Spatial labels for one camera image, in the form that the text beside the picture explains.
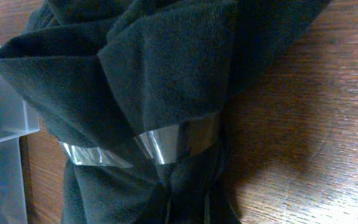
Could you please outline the black taped cloth bundle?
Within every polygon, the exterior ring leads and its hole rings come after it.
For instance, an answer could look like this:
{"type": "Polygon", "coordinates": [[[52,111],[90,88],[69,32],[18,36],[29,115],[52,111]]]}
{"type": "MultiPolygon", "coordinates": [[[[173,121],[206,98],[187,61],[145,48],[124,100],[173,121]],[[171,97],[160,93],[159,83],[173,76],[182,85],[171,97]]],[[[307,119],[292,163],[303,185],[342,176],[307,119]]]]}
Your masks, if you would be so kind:
{"type": "Polygon", "coordinates": [[[45,1],[0,75],[67,163],[62,223],[237,223],[220,118],[326,1],[45,1]]]}

